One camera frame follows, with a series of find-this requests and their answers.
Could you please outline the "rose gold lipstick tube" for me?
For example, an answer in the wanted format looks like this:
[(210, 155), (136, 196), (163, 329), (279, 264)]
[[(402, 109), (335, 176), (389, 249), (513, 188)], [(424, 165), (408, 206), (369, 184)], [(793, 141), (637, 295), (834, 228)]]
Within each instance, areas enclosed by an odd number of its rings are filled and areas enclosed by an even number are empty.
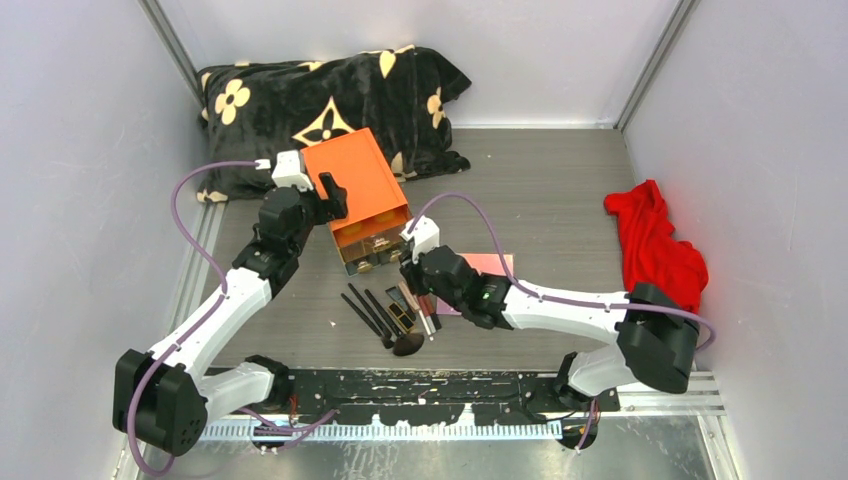
[(410, 307), (410, 309), (413, 312), (419, 312), (421, 310), (420, 305), (417, 301), (416, 296), (413, 295), (411, 290), (409, 289), (407, 283), (405, 281), (400, 281), (398, 283), (398, 289), (401, 292), (404, 300), (406, 301), (406, 303)]

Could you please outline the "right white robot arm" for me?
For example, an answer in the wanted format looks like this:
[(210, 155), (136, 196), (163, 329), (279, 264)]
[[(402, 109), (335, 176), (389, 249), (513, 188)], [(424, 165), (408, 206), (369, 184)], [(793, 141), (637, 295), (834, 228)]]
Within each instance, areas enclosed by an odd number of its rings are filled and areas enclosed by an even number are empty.
[(431, 294), (484, 329), (548, 330), (601, 342), (563, 357), (552, 393), (567, 410), (587, 410), (601, 393), (635, 382), (654, 390), (687, 391), (699, 326), (657, 287), (590, 294), (513, 282), (481, 273), (443, 245), (405, 252), (400, 273), (416, 295)]

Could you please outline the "orange drawer organizer box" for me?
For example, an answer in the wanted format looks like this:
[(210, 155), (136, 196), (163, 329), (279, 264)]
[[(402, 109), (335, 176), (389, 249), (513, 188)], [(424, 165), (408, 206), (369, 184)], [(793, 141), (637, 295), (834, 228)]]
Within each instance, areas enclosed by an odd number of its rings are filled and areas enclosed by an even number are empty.
[(323, 198), (321, 173), (330, 173), (347, 192), (347, 217), (329, 223), (346, 273), (355, 276), (397, 261), (401, 230), (411, 212), (372, 131), (363, 128), (309, 146), (302, 154)]

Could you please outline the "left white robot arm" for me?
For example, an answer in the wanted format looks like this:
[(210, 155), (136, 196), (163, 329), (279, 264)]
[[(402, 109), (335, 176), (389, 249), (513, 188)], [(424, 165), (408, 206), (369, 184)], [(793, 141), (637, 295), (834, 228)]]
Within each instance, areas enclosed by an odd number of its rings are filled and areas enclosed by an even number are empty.
[(294, 384), (286, 365), (262, 355), (213, 376), (223, 347), (284, 288), (299, 267), (312, 229), (347, 215), (346, 190), (323, 172), (318, 186), (295, 183), (266, 194), (253, 238), (219, 287), (176, 330), (149, 350), (127, 350), (117, 361), (114, 427), (173, 456), (187, 453), (203, 429), (254, 404), (285, 409)]

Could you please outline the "orange brown lip pen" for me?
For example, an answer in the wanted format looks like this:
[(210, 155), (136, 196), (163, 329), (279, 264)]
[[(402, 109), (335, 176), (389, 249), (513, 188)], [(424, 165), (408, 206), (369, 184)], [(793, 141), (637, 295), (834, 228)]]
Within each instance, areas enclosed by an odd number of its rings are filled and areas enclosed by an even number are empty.
[(438, 316), (435, 304), (430, 299), (429, 296), (425, 296), (422, 299), (422, 302), (426, 305), (426, 310), (428, 313), (428, 317), (430, 318), (431, 323), (433, 324), (434, 330), (439, 331), (442, 328), (442, 323)]

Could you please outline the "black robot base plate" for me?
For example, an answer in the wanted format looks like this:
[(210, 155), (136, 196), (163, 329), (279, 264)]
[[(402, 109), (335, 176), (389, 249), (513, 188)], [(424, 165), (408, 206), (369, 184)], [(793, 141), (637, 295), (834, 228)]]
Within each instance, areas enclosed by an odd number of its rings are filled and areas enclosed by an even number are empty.
[(535, 371), (293, 369), (283, 399), (249, 404), (265, 417), (312, 423), (335, 410), (339, 425), (457, 425), (464, 413), (474, 426), (542, 424), (577, 419), (586, 406), (563, 404), (554, 373)]

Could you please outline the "black gold lipstick case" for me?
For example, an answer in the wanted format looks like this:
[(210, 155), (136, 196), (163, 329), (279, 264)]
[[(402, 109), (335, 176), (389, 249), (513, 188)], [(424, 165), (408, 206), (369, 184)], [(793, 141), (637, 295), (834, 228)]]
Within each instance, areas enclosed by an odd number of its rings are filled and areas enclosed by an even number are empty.
[(397, 302), (392, 302), (388, 306), (388, 311), (395, 321), (395, 324), (405, 333), (410, 333), (414, 330), (416, 319), (406, 309)]

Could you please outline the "white silver pencil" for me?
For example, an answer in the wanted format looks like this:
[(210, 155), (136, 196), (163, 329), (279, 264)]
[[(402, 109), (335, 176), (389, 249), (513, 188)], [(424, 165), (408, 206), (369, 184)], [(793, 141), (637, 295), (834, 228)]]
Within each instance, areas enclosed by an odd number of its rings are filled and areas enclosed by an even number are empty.
[(426, 311), (421, 306), (419, 298), (417, 296), (413, 296), (412, 300), (410, 301), (410, 304), (417, 317), (420, 319), (427, 338), (430, 341), (433, 341), (435, 330), (433, 325), (431, 324), (430, 317), (427, 315)]

